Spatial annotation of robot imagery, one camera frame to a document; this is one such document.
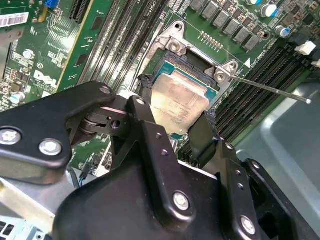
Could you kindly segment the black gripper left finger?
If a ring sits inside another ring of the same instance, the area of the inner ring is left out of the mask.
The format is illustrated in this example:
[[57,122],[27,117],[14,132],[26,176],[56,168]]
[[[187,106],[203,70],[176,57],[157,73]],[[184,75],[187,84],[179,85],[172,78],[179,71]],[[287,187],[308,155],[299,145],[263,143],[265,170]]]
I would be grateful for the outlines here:
[[0,174],[32,184],[58,182],[72,147],[95,134],[115,138],[117,165],[137,158],[146,170],[157,220],[187,227],[196,211],[190,198],[178,207],[174,195],[189,195],[181,167],[163,126],[156,124],[140,96],[117,96],[107,85],[90,81],[0,114]]

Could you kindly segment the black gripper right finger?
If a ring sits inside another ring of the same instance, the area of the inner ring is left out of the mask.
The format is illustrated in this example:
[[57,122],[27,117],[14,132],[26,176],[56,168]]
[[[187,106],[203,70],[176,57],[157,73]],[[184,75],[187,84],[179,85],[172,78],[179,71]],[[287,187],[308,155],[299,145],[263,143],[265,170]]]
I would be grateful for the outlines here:
[[219,217],[228,240],[296,240],[295,214],[274,185],[238,159],[235,148],[219,136],[215,112],[204,111],[188,130],[192,165],[218,179]]

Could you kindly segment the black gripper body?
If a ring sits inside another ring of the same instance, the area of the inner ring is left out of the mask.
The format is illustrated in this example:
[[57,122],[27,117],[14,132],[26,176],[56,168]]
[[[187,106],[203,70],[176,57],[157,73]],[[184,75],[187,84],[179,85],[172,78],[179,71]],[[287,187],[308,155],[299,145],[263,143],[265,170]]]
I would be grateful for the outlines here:
[[64,200],[53,239],[221,240],[234,218],[222,181],[179,164],[150,109],[132,113],[120,166]]

